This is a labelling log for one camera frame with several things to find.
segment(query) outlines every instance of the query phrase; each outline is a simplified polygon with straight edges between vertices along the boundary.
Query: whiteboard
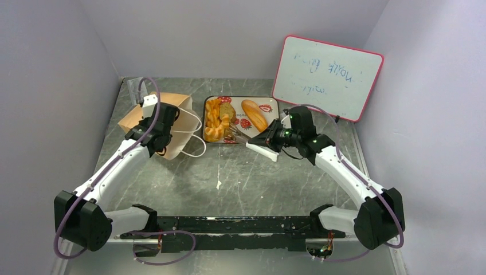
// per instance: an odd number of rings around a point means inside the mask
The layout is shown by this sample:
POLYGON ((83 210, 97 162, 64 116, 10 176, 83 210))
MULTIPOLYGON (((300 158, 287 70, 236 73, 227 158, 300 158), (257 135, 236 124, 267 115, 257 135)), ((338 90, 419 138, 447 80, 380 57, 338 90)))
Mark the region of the whiteboard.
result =
POLYGON ((288 36, 272 96, 358 121, 382 64, 378 53, 288 36))

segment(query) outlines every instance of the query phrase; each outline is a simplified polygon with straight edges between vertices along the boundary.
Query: marble surface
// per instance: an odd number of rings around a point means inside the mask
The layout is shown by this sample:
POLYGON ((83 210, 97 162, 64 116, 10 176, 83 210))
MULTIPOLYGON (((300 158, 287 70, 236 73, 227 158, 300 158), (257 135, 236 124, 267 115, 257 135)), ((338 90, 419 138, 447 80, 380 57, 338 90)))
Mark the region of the marble surface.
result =
MULTIPOLYGON (((270 96, 273 80, 158 78, 162 92, 191 95, 193 109, 202 116, 204 99, 212 95, 270 96)), ((147 83, 147 90, 154 91, 147 83)), ((279 103, 280 111, 290 105, 279 103)), ((116 151, 124 132, 118 121, 131 110, 126 81, 109 122, 97 169, 116 151)), ((332 121, 314 113, 318 133, 336 139, 332 121)), ((339 122, 343 154, 361 167, 352 123, 339 122)), ((191 139, 186 152, 202 152, 201 142, 191 139)), ((356 209, 349 196, 322 170, 307 160, 285 155, 277 163, 239 145, 208 144, 200 158, 180 154, 168 161, 151 158, 128 178, 128 188, 119 190, 108 210, 141 203, 159 215, 308 215, 316 207, 332 203, 356 209)))

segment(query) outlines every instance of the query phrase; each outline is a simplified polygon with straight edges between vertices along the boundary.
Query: round bread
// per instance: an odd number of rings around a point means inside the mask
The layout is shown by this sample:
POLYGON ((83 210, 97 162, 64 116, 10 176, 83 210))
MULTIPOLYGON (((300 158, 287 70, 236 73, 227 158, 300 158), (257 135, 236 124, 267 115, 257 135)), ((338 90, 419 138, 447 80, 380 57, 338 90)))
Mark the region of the round bread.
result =
POLYGON ((231 123, 234 123, 236 121, 236 111, 234 110, 233 106, 231 104, 225 102, 221 103, 220 105, 220 119, 223 119, 224 115, 228 115, 231 123))

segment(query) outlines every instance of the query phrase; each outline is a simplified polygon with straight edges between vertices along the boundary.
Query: gray wall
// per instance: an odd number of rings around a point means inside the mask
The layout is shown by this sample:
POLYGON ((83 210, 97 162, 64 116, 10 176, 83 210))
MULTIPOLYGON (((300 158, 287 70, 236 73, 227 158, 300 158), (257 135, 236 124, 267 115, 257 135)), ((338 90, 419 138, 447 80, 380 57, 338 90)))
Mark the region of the gray wall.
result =
POLYGON ((92 175, 119 81, 77 1, 3 1, 0 26, 0 274, 47 274, 54 197, 92 175))
POLYGON ((402 192, 410 274, 486 274, 484 0, 390 0, 358 124, 371 176, 402 192))
POLYGON ((81 0, 122 76, 274 78, 288 34, 362 47, 388 0, 81 0))

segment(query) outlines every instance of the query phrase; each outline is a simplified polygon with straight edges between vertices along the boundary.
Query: baguette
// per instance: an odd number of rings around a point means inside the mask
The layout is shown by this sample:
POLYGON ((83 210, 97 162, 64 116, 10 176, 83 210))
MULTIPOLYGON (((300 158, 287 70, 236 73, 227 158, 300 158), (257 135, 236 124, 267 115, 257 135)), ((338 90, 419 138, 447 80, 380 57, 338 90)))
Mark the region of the baguette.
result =
POLYGON ((241 102, 241 108, 260 133, 268 127, 268 123, 261 113, 260 107, 254 101, 248 99, 243 100, 241 102))

